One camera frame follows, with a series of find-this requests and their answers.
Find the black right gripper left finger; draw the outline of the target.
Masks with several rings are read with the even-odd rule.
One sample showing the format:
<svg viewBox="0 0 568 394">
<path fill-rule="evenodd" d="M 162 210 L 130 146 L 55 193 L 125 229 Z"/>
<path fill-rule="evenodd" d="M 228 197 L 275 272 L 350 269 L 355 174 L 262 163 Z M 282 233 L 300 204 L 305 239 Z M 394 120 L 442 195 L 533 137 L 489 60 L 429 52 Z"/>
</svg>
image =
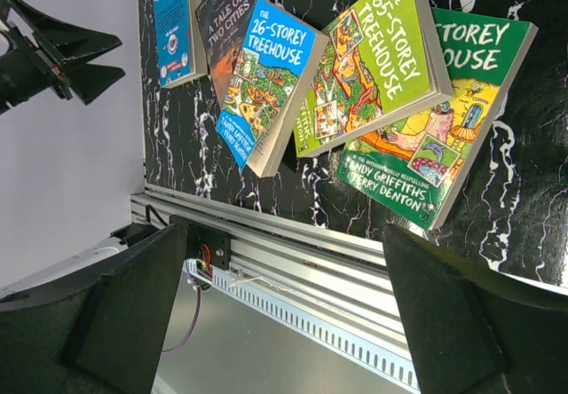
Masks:
<svg viewBox="0 0 568 394">
<path fill-rule="evenodd" d="M 185 259 L 169 225 L 1 299 L 3 393 L 149 393 Z"/>
</svg>

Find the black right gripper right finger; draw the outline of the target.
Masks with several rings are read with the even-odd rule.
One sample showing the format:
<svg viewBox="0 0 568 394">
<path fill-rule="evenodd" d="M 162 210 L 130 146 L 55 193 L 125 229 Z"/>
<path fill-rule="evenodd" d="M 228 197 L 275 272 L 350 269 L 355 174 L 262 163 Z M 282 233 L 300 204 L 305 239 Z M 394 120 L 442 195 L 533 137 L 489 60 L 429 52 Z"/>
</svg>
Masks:
<svg viewBox="0 0 568 394">
<path fill-rule="evenodd" d="M 565 393 L 567 297 L 396 225 L 383 253 L 422 393 Z"/>
</svg>

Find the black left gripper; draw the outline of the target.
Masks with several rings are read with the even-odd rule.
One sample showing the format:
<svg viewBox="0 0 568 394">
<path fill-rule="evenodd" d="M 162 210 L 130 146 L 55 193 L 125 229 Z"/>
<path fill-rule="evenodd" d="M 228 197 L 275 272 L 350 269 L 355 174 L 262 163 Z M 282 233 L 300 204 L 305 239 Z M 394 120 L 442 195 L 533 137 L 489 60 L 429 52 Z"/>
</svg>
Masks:
<svg viewBox="0 0 568 394">
<path fill-rule="evenodd" d="M 54 19 L 23 0 L 1 0 L 1 112 L 51 89 L 70 100 L 71 89 L 89 105 L 125 76 L 120 67 L 85 64 L 65 73 L 65 63 L 86 63 L 122 45 L 116 35 Z"/>
</svg>

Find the blue back-cover book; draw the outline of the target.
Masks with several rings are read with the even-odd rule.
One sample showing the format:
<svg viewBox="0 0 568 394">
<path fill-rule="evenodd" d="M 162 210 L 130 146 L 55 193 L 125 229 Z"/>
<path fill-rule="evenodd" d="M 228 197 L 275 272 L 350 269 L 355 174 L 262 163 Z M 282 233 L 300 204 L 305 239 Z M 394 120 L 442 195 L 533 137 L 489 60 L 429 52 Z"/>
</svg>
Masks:
<svg viewBox="0 0 568 394">
<path fill-rule="evenodd" d="M 195 10 L 201 0 L 153 0 L 162 88 L 172 89 L 208 73 Z"/>
</svg>

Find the green 104-Storey Treehouse book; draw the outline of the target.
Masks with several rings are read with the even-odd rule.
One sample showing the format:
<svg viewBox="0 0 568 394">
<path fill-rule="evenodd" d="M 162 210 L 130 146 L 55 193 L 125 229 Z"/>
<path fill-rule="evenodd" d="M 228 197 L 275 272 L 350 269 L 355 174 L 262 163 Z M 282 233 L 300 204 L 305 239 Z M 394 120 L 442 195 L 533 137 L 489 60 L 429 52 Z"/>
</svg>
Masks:
<svg viewBox="0 0 568 394">
<path fill-rule="evenodd" d="M 449 100 L 346 143 L 337 177 L 423 230 L 440 227 L 538 29 L 433 9 Z"/>
</svg>

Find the blue 26-Storey Treehouse book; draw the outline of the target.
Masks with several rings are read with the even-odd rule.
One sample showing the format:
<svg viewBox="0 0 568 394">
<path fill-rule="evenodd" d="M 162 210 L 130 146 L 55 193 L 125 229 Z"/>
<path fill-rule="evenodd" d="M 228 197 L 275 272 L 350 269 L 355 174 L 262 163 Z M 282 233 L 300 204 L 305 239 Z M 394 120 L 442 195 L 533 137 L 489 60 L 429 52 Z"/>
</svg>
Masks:
<svg viewBox="0 0 568 394">
<path fill-rule="evenodd" d="M 240 169 L 277 173 L 328 43 L 295 15 L 256 0 L 216 126 Z"/>
</svg>

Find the lime 65-Storey Treehouse book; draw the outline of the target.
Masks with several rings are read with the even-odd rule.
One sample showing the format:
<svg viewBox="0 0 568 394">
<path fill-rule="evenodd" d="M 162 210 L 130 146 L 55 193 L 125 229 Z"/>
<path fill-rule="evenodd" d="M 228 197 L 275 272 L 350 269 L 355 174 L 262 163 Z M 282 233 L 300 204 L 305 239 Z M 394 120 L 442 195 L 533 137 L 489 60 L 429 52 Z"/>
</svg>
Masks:
<svg viewBox="0 0 568 394">
<path fill-rule="evenodd" d="M 429 0 L 358 0 L 330 41 L 294 127 L 315 157 L 454 97 Z"/>
</svg>

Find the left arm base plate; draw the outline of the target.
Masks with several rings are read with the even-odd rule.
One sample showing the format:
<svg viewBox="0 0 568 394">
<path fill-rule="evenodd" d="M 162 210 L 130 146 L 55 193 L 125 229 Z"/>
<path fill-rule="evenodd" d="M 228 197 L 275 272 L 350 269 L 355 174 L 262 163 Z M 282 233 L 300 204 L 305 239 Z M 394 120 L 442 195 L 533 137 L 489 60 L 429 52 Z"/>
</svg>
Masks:
<svg viewBox="0 0 568 394">
<path fill-rule="evenodd" d="M 212 273 L 215 269 L 229 269 L 232 254 L 230 234 L 177 215 L 170 216 L 170 223 L 186 228 L 186 260 L 200 260 Z"/>
</svg>

